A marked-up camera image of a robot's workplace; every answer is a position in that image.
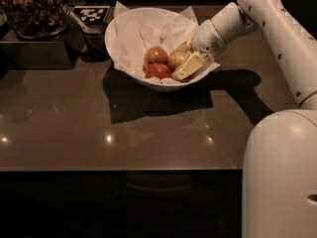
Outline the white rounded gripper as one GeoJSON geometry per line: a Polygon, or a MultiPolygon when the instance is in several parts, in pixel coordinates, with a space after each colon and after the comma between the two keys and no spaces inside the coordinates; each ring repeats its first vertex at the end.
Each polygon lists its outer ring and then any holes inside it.
{"type": "Polygon", "coordinates": [[[206,20],[193,32],[191,40],[184,40],[170,52],[171,55],[177,52],[186,53],[182,64],[172,73],[172,78],[179,81],[186,79],[204,65],[204,58],[214,58],[226,47],[226,42],[213,22],[206,20]]]}

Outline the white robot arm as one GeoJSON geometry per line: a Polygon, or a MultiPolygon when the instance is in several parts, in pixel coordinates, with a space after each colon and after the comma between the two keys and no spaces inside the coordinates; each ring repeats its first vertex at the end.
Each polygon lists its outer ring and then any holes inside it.
{"type": "Polygon", "coordinates": [[[234,39],[261,29],[297,108],[253,129],[242,180],[242,238],[317,238],[317,41],[281,0],[235,0],[179,45],[183,80],[234,39]]]}

